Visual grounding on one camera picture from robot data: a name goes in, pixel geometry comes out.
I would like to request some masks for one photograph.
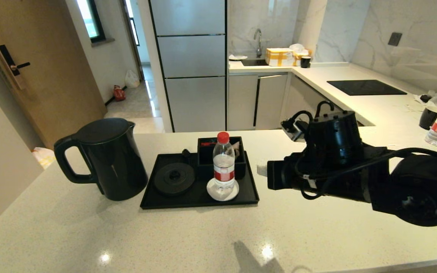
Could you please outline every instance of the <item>black lid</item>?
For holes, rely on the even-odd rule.
[[[74,138],[86,144],[99,144],[120,137],[129,129],[126,119],[99,119],[80,128]]]

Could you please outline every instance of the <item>sink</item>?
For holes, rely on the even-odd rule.
[[[242,64],[246,67],[267,66],[266,60],[242,60]]]

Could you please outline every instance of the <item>window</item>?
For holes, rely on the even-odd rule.
[[[130,0],[126,0],[126,8],[129,15],[129,23],[132,35],[134,36],[134,42],[137,46],[139,46],[139,40],[137,39],[136,25],[134,24],[134,13],[132,12],[132,7],[130,6]]]
[[[102,24],[94,0],[77,0],[77,3],[80,13],[82,13],[87,33],[89,33],[90,41],[92,43],[104,41],[104,30],[102,30]]]

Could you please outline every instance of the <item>red bottle cap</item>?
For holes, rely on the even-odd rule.
[[[217,135],[217,140],[221,144],[225,144],[225,143],[229,142],[229,133],[227,133],[227,132],[220,132]]]

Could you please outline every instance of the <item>black mug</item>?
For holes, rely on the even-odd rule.
[[[437,107],[429,106],[426,107],[421,114],[421,119],[419,120],[419,126],[423,129],[429,130],[432,124],[437,118]]]
[[[148,183],[148,176],[132,135],[134,126],[125,119],[101,119],[55,142],[55,157],[68,180],[96,183],[113,201],[137,195]],[[90,175],[76,174],[68,164],[65,151],[72,146],[78,147]]]
[[[311,57],[310,56],[303,56],[301,57],[301,67],[302,68],[309,68],[310,66],[310,62],[311,62]]]

